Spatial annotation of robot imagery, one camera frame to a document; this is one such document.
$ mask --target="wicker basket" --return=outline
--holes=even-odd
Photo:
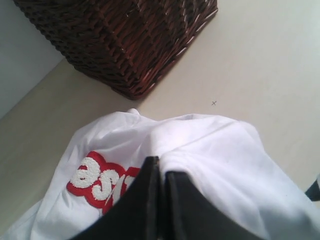
[[[217,0],[14,0],[75,69],[146,95],[216,12]]]

